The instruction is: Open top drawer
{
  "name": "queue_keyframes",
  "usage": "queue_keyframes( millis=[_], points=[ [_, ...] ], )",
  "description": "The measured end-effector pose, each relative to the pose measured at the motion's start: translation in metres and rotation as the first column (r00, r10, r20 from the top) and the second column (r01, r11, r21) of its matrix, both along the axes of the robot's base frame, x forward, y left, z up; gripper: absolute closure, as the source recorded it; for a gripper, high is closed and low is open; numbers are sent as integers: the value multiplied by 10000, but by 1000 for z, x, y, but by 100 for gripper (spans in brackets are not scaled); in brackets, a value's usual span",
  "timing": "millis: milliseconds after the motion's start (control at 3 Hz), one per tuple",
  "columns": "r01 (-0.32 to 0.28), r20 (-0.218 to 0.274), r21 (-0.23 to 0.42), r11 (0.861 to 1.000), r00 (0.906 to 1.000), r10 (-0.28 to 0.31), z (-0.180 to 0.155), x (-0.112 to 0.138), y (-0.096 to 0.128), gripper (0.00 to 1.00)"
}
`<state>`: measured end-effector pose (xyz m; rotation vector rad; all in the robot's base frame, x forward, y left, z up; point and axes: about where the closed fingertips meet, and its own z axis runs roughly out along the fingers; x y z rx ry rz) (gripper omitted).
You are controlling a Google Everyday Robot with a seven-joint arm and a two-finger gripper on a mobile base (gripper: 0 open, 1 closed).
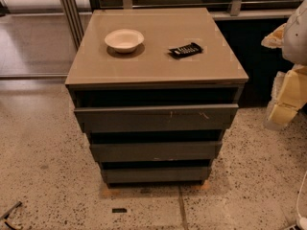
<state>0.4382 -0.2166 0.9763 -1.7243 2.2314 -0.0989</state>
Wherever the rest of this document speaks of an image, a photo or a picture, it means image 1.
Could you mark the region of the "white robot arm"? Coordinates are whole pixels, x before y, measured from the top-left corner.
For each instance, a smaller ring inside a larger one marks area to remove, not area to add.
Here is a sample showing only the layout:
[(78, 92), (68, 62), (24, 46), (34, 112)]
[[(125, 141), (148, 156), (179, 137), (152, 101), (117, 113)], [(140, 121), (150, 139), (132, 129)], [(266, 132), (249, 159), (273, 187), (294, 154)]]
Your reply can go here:
[(265, 36), (261, 45), (280, 48), (282, 57), (294, 65), (287, 73), (275, 76), (267, 106), (265, 127), (280, 130), (307, 104), (307, 0), (286, 23)]

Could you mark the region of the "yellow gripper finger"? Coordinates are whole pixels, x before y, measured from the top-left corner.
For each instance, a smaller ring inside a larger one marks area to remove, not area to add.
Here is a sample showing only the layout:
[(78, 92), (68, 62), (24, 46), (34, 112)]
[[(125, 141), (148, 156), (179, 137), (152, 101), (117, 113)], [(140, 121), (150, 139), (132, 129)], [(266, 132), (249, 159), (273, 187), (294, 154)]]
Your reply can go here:
[(278, 72), (267, 107), (267, 126), (285, 127), (307, 104), (307, 67), (295, 65), (287, 73)]
[(277, 27), (272, 33), (268, 34), (261, 41), (261, 45), (267, 48), (275, 49), (283, 46), (283, 34), (286, 24)]

